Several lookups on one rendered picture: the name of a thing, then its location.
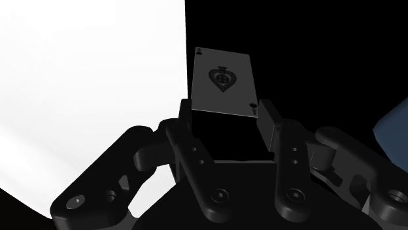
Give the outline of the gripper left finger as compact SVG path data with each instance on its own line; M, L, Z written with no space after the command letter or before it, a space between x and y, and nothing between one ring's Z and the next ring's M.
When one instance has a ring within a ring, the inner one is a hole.
M161 121L156 131L140 125L126 130L52 202L57 229L99 230L119 224L141 186L167 164L175 166L177 182L188 180L204 217L214 223L229 221L231 203L213 199L225 187L191 128L192 101L183 99L178 117Z

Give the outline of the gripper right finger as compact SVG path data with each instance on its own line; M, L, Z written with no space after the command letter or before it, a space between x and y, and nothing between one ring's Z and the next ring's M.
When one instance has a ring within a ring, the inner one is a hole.
M257 114L288 227L408 227L408 173L340 129L282 118L267 99Z

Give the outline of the ace of spades card box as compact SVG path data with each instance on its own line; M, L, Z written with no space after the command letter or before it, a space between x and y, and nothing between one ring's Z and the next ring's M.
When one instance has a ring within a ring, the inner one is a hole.
M244 159L253 148L258 99L250 56L197 47L192 79L196 131L217 159Z

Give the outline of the blue angular object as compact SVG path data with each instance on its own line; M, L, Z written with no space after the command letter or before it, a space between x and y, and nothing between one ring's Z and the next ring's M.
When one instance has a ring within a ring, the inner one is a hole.
M376 123L373 133L390 161L408 171L408 97Z

